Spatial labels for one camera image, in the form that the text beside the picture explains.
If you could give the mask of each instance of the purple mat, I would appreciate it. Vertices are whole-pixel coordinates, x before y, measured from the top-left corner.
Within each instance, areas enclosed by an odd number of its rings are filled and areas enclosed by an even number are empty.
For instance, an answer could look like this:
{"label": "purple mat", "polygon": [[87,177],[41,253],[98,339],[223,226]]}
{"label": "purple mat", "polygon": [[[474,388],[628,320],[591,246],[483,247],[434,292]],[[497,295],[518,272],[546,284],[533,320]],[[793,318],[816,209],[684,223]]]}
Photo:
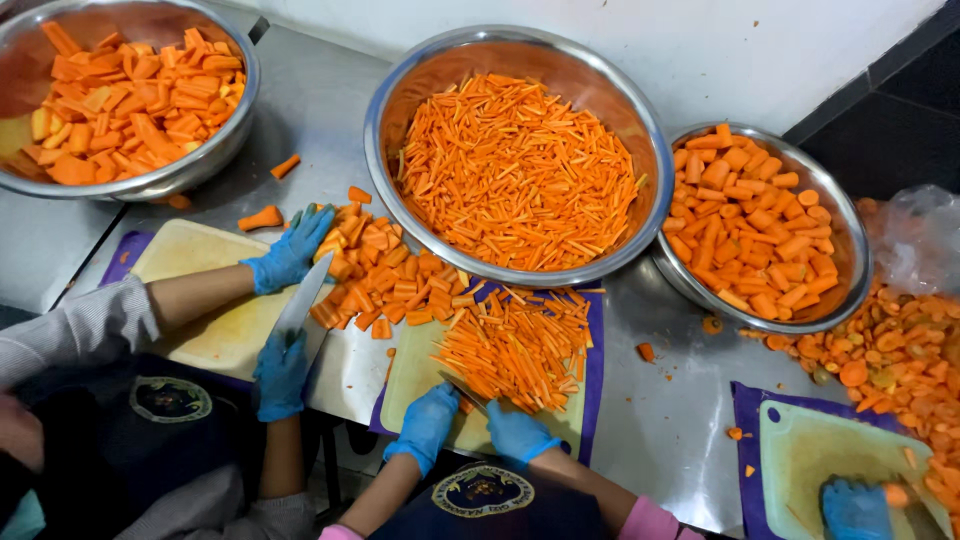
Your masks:
{"label": "purple mat", "polygon": [[[907,434],[900,423],[897,422],[897,416],[890,413],[876,414],[871,410],[857,413],[855,408],[850,405],[816,398],[785,396],[760,388],[751,388],[737,381],[731,382],[731,391],[733,393],[733,416],[736,419],[736,426],[742,429],[744,433],[754,435],[741,439],[736,445],[740,471],[740,503],[743,506],[743,529],[744,535],[751,540],[780,538],[767,527],[767,512],[763,505],[763,471],[760,470],[759,410],[761,403],[766,400],[774,400],[833,414],[841,418],[857,420],[882,430]],[[744,476],[744,469],[747,465],[756,468],[756,471],[749,478]]]}
{"label": "purple mat", "polygon": [[[578,285],[579,288],[599,288],[600,286],[599,281]],[[494,288],[499,288],[499,285],[488,282],[473,296],[482,300],[487,298],[487,295],[490,294],[490,291]],[[584,389],[584,424],[581,427],[580,456],[577,460],[589,467],[590,456],[593,454],[593,435],[597,430],[597,416],[600,413],[600,392],[603,389],[603,294],[598,292],[580,294],[585,300],[590,302],[587,322],[590,323],[590,335],[593,337],[593,348],[587,350],[587,364],[585,365],[587,387]],[[545,290],[535,291],[534,295],[541,298],[550,298],[550,294]],[[376,398],[376,404],[373,405],[370,431],[397,435],[397,433],[384,428],[383,424],[380,423],[380,409],[383,408],[383,396],[386,391],[387,386],[384,384],[383,388],[380,389],[380,395]]]}
{"label": "purple mat", "polygon": [[155,235],[155,233],[141,233],[140,231],[130,231],[124,234],[120,238],[120,245],[117,246],[117,251],[113,252],[107,271],[104,272],[98,286],[102,287],[123,280],[130,269],[133,268],[133,265],[136,264],[136,260],[143,255],[143,250],[147,249],[147,244],[154,239]]}

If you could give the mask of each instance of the bowl rim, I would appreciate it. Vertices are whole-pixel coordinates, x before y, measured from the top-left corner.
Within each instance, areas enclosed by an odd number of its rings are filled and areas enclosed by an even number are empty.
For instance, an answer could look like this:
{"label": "bowl rim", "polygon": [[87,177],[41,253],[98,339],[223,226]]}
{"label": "bowl rim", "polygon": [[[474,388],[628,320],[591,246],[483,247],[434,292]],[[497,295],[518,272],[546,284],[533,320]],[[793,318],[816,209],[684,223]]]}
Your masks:
{"label": "bowl rim", "polygon": [[[720,122],[704,122],[695,124],[693,126],[688,126],[678,130],[678,134],[673,137],[673,142],[670,143],[670,147],[672,148],[678,140],[686,136],[694,135],[697,132],[701,132],[702,130],[712,128],[723,123],[730,124],[731,128],[734,128],[735,130],[753,132],[778,141],[779,144],[785,147],[784,150],[781,150],[782,153],[789,154],[790,158],[798,161],[804,167],[810,169],[812,172],[815,172],[818,176],[822,176],[823,178],[827,178],[829,180],[829,195],[834,198],[837,206],[841,208],[842,212],[847,213],[855,218],[853,222],[851,222],[850,219],[845,220],[848,224],[848,227],[850,227],[853,252],[857,255],[850,291],[848,291],[847,297],[839,306],[819,319],[805,321],[802,323],[783,323],[764,319],[762,317],[756,317],[721,300],[720,297],[718,297],[713,291],[704,287],[703,284],[694,278],[693,275],[686,269],[686,267],[684,267],[684,264],[680,261],[680,258],[673,253],[673,248],[670,246],[669,242],[667,242],[666,235],[663,233],[663,231],[660,231],[657,234],[657,242],[660,245],[660,251],[669,261],[669,269],[673,270],[674,275],[679,277],[685,285],[702,297],[702,300],[708,304],[708,306],[703,307],[722,311],[726,315],[738,319],[746,325],[761,331],[779,334],[815,333],[818,331],[829,330],[847,320],[847,318],[849,318],[867,298],[874,275],[874,255],[867,243],[867,232],[864,229],[863,222],[856,213],[856,209],[853,205],[853,202],[850,200],[850,197],[847,195],[847,192],[840,187],[840,184],[836,181],[836,179],[833,178],[833,175],[831,175],[823,167],[823,165],[817,162],[809,154],[793,144],[783,140],[783,138],[778,135],[774,135],[770,132],[761,130],[760,128],[756,128],[748,124],[740,124],[738,122],[730,122],[725,120]],[[661,272],[665,271],[659,263],[658,267],[660,268]]]}
{"label": "bowl rim", "polygon": [[[610,80],[630,101],[643,122],[657,164],[658,189],[644,224],[619,249],[597,259],[597,262],[604,263],[602,266],[590,268],[594,264],[590,263],[562,271],[529,272],[504,268],[474,258],[441,241],[424,227],[420,220],[416,219],[413,213],[406,208],[405,203],[394,189],[393,179],[387,176],[386,164],[383,162],[378,142],[380,140],[379,126],[383,119],[388,96],[393,93],[399,81],[422,61],[447,49],[483,41],[522,41],[549,44],[560,52],[586,63]],[[364,152],[373,184],[380,198],[404,230],[423,244],[426,249],[453,266],[463,269],[471,275],[508,284],[551,287],[591,282],[603,278],[633,260],[653,242],[657,231],[660,230],[660,225],[666,219],[670,209],[670,201],[673,197],[672,189],[666,188],[668,185],[673,185],[673,152],[666,143],[663,129],[660,127],[660,120],[654,112],[653,106],[636,83],[612,62],[588,47],[565,37],[523,26],[467,26],[431,37],[410,49],[391,67],[390,73],[384,78],[370,100],[364,119]]]}
{"label": "bowl rim", "polygon": [[133,178],[122,180],[120,182],[110,182],[96,185],[62,185],[45,184],[26,180],[0,170],[0,186],[23,195],[30,195],[44,199],[85,199],[91,197],[112,197],[132,193],[151,185],[158,184],[176,174],[185,167],[189,167],[197,161],[203,160],[222,143],[233,131],[235,131],[249,114],[253,107],[253,101],[260,89],[260,60],[253,48],[253,42],[247,34],[238,31],[232,24],[228,23],[222,16],[206,6],[196,4],[189,0],[92,0],[80,2],[78,0],[57,0],[49,4],[42,4],[32,10],[23,12],[16,17],[0,25],[0,42],[6,40],[6,37],[12,29],[16,28],[25,19],[32,19],[39,24],[41,21],[50,18],[61,12],[81,11],[86,6],[109,6],[112,4],[170,4],[180,8],[187,8],[200,12],[211,21],[216,23],[230,37],[236,41],[240,51],[244,55],[244,64],[246,67],[246,82],[244,83],[244,93],[240,97],[240,103],[236,110],[230,115],[227,123],[210,139],[202,144],[197,150],[188,153],[183,158],[173,161],[149,173],[137,175]]}

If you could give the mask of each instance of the white wall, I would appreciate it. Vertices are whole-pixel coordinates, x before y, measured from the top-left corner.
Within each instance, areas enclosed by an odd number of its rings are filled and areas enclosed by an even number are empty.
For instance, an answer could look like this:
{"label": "white wall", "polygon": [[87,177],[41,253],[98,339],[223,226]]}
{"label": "white wall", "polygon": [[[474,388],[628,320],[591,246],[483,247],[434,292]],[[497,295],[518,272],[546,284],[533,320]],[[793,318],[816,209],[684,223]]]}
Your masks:
{"label": "white wall", "polygon": [[396,60],[483,23],[540,28],[616,63],[663,128],[728,118],[783,133],[943,0],[227,0]]}

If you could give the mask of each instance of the green cutting board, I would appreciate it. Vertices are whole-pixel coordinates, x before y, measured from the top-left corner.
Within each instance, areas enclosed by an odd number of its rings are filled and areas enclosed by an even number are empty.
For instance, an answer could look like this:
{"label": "green cutting board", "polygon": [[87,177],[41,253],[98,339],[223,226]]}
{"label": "green cutting board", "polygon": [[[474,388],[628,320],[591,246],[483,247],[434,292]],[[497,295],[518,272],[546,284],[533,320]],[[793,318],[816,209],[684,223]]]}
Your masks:
{"label": "green cutting board", "polygon": [[[774,422],[771,416],[780,418]],[[820,514],[820,486],[830,475],[868,482],[895,479],[910,482],[940,527],[952,538],[947,511],[924,487],[926,460],[933,452],[926,444],[808,408],[766,400],[760,405],[760,471],[767,526],[786,540],[824,538]],[[917,457],[911,469],[903,455],[910,448]],[[901,510],[891,508],[894,538],[912,540],[913,530]]]}
{"label": "green cutting board", "polygon": [[[434,321],[415,327],[405,324],[400,327],[403,330],[400,332],[394,367],[390,370],[390,379],[387,381],[387,391],[384,393],[383,407],[380,410],[380,423],[387,430],[397,433],[403,429],[403,414],[407,406],[426,393],[431,386],[444,381],[438,371],[443,370],[456,376],[440,362],[430,358],[430,355],[435,355],[440,350],[434,342],[440,343],[444,339],[446,326]],[[580,455],[586,380],[585,376],[584,382],[580,384],[580,392],[569,395],[565,406],[566,413],[543,410],[534,416],[550,428],[551,433],[569,443],[572,449],[570,455],[574,458]],[[503,407],[516,410],[513,404],[509,403]],[[457,412],[445,446],[481,454],[496,454],[490,432],[487,431],[487,417],[479,410],[474,410],[469,415]]]}

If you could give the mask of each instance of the blue latex glove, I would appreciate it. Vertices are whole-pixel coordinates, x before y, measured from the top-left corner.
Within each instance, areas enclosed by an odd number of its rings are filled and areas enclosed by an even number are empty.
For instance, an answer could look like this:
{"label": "blue latex glove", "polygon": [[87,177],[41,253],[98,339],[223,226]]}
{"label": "blue latex glove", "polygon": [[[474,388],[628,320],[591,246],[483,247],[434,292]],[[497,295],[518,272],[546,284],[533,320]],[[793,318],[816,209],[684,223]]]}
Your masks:
{"label": "blue latex glove", "polygon": [[320,211],[317,205],[310,205],[306,212],[301,210],[290,220],[290,228],[270,246],[267,255],[241,260],[253,269],[253,292],[270,294],[301,282],[310,271],[313,254],[330,230],[335,214],[332,205]]}
{"label": "blue latex glove", "polygon": [[548,449],[560,446],[560,437],[550,435],[550,430],[540,421],[525,412],[503,412],[500,402],[487,404],[487,431],[496,452],[520,466]]}
{"label": "blue latex glove", "polygon": [[275,331],[256,356],[253,378],[260,383],[260,408],[256,411],[260,422],[282,420],[303,410],[303,385],[310,371],[304,347],[303,330],[296,338]]}
{"label": "blue latex glove", "polygon": [[394,454],[406,452],[417,460],[420,477],[426,477],[450,433],[450,423],[459,403],[460,395],[449,382],[441,382],[427,390],[407,407],[400,438],[387,445],[383,460],[390,461]]}
{"label": "blue latex glove", "polygon": [[834,479],[824,486],[824,522],[835,540],[891,540],[890,514],[880,486]]}

